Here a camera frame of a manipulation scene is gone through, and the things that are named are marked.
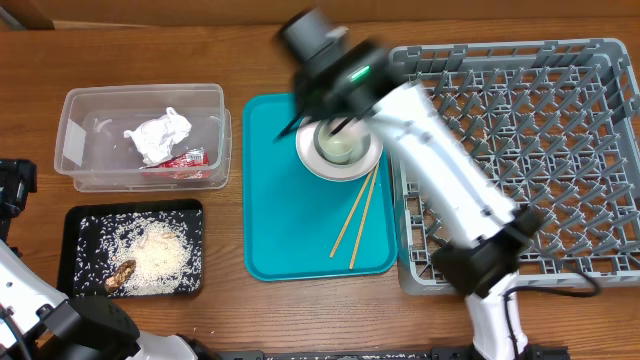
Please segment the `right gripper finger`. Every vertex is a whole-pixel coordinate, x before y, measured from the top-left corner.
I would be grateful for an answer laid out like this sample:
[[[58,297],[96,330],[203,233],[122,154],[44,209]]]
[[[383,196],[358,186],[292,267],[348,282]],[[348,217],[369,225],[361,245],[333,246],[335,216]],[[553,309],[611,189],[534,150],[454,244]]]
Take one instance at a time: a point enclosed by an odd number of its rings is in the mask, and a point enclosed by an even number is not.
[[[329,134],[337,135],[346,133],[348,135],[368,135],[370,133],[367,121],[372,114],[364,112],[360,114],[354,113],[338,113],[329,116]]]
[[[311,116],[304,116],[302,113],[295,114],[291,121],[276,135],[273,142],[276,143],[290,135],[295,135],[300,128],[310,124],[312,120]]]

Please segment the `grey bowl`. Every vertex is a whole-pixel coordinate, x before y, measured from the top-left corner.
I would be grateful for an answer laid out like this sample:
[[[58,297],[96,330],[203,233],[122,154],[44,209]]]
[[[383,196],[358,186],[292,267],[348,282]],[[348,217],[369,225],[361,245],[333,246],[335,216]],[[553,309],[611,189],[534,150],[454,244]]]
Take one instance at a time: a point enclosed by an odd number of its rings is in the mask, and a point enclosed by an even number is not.
[[[316,148],[316,150],[318,151],[318,153],[320,154],[320,156],[324,159],[325,157],[322,155],[320,147],[319,147],[319,143],[318,143],[318,135],[319,135],[319,131],[323,128],[323,127],[328,127],[329,128],[329,121],[323,121],[321,122],[317,127],[316,130],[314,131],[314,146]],[[362,158],[365,157],[365,155],[367,154],[367,152],[369,151],[370,147],[371,147],[371,143],[372,143],[372,136],[369,133],[368,135],[354,135],[356,138],[356,147],[355,147],[355,154],[352,158],[352,161],[350,163],[347,164],[334,164],[328,161],[329,163],[333,164],[333,165],[337,165],[337,166],[348,166],[351,164],[354,164],[356,162],[358,162],[359,160],[361,160]]]

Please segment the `red snack wrapper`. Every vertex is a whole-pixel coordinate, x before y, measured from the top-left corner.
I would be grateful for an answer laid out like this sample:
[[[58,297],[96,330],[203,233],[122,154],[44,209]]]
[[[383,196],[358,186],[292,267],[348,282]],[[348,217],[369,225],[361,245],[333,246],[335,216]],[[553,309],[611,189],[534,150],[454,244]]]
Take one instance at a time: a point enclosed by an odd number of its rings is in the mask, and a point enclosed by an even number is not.
[[[144,176],[178,180],[206,179],[211,175],[208,153],[203,148],[191,149],[156,166],[142,167]]]

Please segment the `white napkin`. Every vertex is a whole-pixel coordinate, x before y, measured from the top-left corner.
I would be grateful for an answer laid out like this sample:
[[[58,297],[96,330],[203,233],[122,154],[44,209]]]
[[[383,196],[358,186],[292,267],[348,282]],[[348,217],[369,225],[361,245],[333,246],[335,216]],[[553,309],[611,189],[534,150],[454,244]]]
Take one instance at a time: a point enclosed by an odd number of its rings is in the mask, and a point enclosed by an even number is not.
[[[124,131],[123,136],[133,141],[146,166],[157,166],[173,157],[173,146],[186,139],[191,129],[186,117],[167,107],[164,115]]]

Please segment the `pile of white rice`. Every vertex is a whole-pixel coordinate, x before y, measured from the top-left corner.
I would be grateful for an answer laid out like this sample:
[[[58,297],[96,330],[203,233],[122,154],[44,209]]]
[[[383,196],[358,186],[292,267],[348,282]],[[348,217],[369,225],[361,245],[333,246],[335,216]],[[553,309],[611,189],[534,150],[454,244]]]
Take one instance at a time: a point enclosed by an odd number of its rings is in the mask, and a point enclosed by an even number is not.
[[[112,298],[196,293],[203,255],[201,210],[86,216],[77,236],[72,293]],[[136,261],[135,272],[107,293],[105,280],[127,260]]]

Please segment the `brown food piece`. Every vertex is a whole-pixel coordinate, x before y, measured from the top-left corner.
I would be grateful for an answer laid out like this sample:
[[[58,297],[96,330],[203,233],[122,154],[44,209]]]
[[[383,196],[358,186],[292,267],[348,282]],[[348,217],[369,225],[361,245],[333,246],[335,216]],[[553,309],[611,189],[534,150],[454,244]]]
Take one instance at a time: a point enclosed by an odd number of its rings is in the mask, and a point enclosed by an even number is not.
[[[113,293],[121,288],[133,275],[135,269],[135,260],[127,260],[119,265],[114,274],[105,280],[104,288],[106,292]]]

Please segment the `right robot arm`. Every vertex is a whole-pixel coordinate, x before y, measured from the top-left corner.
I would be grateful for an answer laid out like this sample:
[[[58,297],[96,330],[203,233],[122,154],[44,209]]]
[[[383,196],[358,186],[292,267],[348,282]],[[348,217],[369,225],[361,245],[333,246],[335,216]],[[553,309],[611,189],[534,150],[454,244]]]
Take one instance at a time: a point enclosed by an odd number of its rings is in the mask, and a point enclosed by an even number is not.
[[[410,168],[450,235],[431,262],[465,297],[475,353],[521,358],[528,338],[515,296],[519,255],[541,228],[541,216],[496,189],[424,86],[391,62],[386,47],[373,39],[348,47],[343,36],[315,9],[296,14],[277,32],[297,64],[296,116],[360,120]]]

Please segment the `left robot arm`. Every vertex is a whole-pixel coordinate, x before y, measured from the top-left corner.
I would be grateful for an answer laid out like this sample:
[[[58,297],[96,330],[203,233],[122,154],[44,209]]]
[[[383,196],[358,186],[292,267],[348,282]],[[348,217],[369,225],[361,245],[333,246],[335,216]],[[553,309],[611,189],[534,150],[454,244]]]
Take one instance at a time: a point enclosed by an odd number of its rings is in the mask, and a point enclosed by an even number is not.
[[[70,297],[80,222],[86,216],[199,210],[195,199],[72,208],[65,218],[60,286],[32,272],[17,248],[1,245],[1,356],[4,359],[215,359],[185,335],[140,330],[104,295]]]

